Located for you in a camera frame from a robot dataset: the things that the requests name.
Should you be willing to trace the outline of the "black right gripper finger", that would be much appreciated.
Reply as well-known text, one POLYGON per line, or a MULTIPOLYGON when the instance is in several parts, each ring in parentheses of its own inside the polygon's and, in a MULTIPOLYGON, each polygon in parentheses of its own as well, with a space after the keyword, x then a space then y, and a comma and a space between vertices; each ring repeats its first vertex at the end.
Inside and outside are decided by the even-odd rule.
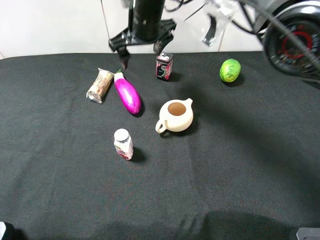
POLYGON ((129 60, 130 60, 130 57, 131 57, 131 54, 129 53, 129 51, 127 50, 127 47, 124 46, 124 47, 120 47, 118 50, 117 50, 117 53, 118 53, 118 56, 119 56, 119 60, 120 60, 120 63, 121 63, 121 66, 124 70, 126 70, 128 68, 128 65, 129 65, 129 60))

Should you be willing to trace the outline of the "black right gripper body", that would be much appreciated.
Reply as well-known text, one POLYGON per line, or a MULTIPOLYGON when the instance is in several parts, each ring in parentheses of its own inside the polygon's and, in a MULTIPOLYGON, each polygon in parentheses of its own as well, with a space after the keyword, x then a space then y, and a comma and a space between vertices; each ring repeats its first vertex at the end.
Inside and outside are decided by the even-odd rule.
POLYGON ((177 24, 173 19, 161 20, 159 22, 159 30, 157 37, 152 40, 142 40, 135 37, 129 28, 125 28, 118 35, 108 40, 108 45, 113 52, 128 46, 151 45, 153 44, 153 52, 161 53, 164 48, 174 39, 172 31, 176 29, 177 24))

